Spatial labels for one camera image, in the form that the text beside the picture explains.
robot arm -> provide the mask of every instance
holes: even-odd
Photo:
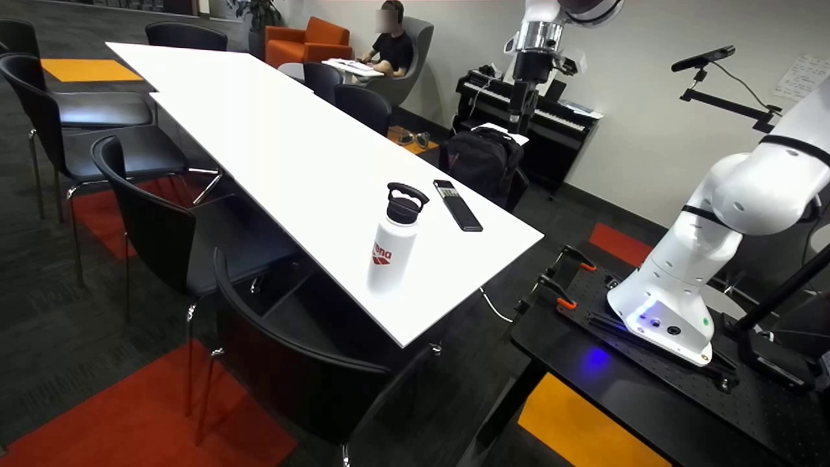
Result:
[[[536,108],[536,86],[547,82],[549,71],[575,73],[575,64],[558,52],[566,24],[595,25],[606,20],[623,0],[525,0],[521,29],[512,41],[513,95],[512,133],[526,136]]]
[[[794,226],[830,185],[830,78],[780,116],[753,152],[722,158],[674,226],[606,300],[626,327],[680,355],[711,364],[714,322],[701,289],[733,256],[743,237]]]

man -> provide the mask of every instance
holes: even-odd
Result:
[[[374,71],[383,75],[404,75],[412,64],[412,41],[404,33],[404,4],[399,0],[386,0],[381,4],[383,30],[374,41],[372,52],[363,58]]]

smartphone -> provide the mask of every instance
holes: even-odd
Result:
[[[434,182],[446,209],[452,217],[459,222],[461,230],[486,230],[482,222],[475,217],[464,196],[457,191],[457,186],[449,178],[436,178]]]

wall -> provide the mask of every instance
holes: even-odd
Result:
[[[363,55],[381,30],[381,0],[278,0],[287,24],[325,16],[351,25]],[[436,24],[427,67],[404,100],[420,116],[449,125],[459,75],[482,62],[501,71],[504,41],[521,20],[521,0],[404,0],[408,14]],[[759,133],[749,120],[676,95],[693,71],[669,64],[724,45],[724,64],[772,103],[783,73],[803,55],[830,58],[827,0],[626,0],[596,29],[567,29],[564,47],[584,62],[564,99],[599,108],[604,120],[567,182],[631,212],[669,226],[706,168],[727,152],[749,150]],[[749,93],[711,67],[701,90],[753,103]]]

orange couch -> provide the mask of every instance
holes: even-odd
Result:
[[[268,25],[264,29],[264,62],[272,67],[283,62],[322,62],[326,58],[353,58],[347,45],[351,30],[322,20],[308,19],[307,29]]]

